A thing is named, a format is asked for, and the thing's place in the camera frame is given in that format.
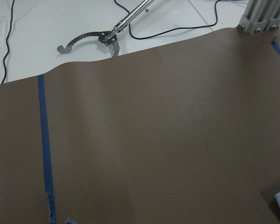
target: metal rod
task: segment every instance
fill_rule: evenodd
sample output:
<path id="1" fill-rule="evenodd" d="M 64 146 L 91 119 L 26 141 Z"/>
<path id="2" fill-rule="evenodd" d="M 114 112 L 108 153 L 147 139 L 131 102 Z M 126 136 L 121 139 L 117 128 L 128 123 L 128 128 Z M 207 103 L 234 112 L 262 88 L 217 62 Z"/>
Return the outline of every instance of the metal rod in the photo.
<path id="1" fill-rule="evenodd" d="M 119 33 L 126 26 L 128 26 L 140 13 L 142 13 L 154 0 L 144 0 L 133 11 L 123 18 L 118 24 L 115 25 L 112 32 L 107 35 L 104 41 L 111 39 L 115 34 Z"/>

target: black wire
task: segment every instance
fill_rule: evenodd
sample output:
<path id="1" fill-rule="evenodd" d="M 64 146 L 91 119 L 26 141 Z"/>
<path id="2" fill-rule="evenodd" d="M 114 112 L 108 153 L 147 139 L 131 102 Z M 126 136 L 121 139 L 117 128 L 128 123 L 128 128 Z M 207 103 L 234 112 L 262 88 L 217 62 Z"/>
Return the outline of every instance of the black wire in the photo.
<path id="1" fill-rule="evenodd" d="M 11 5 L 11 18 L 10 18 L 9 32 L 8 32 L 7 37 L 6 37 L 7 53 L 6 53 L 6 55 L 4 56 L 4 58 L 3 58 L 4 78 L 3 78 L 2 82 L 1 82 L 1 84 L 4 83 L 4 81 L 5 81 L 5 79 L 6 79 L 6 76 L 7 76 L 7 68 L 6 68 L 6 65 L 5 65 L 5 59 L 7 58 L 8 54 L 9 54 L 8 39 L 9 39 L 9 35 L 10 35 L 10 33 L 11 33 L 11 28 L 12 28 L 11 25 L 12 25 L 12 22 L 13 22 L 14 1 L 15 1 L 15 0 L 13 0 L 13 3 L 12 3 L 12 5 Z"/>
<path id="2" fill-rule="evenodd" d="M 159 33 L 159 34 L 155 34 L 155 35 L 152 35 L 152 36 L 146 36 L 146 37 L 136 37 L 132 34 L 132 29 L 131 29 L 131 24 L 129 24 L 129 32 L 130 32 L 130 36 L 136 40 L 145 40 L 145 39 L 149 39 L 149 38 L 152 38 L 152 37 L 156 37 L 156 36 L 160 36 L 162 34 L 165 34 L 165 33 L 169 33 L 169 32 L 172 32 L 174 30 L 178 30 L 178 29 L 199 29 L 199 28 L 205 28 L 205 27 L 213 27 L 215 26 L 217 23 L 218 23 L 218 13 L 217 13 L 217 3 L 220 2 L 221 0 L 217 0 L 216 3 L 215 3 L 215 16 L 216 16 L 216 22 L 214 24 L 210 24 L 210 25 L 204 25 L 204 26 L 199 26 L 199 27 L 179 27 L 179 28 L 174 28 L 174 29 L 170 29 L 170 30 L 167 30 L 165 32 L 162 32 L 162 33 Z M 124 9 L 127 13 L 130 13 L 129 10 L 127 10 L 124 6 L 122 6 L 121 4 L 119 4 L 116 0 L 114 0 L 114 3 L 121 7 L 122 9 Z"/>

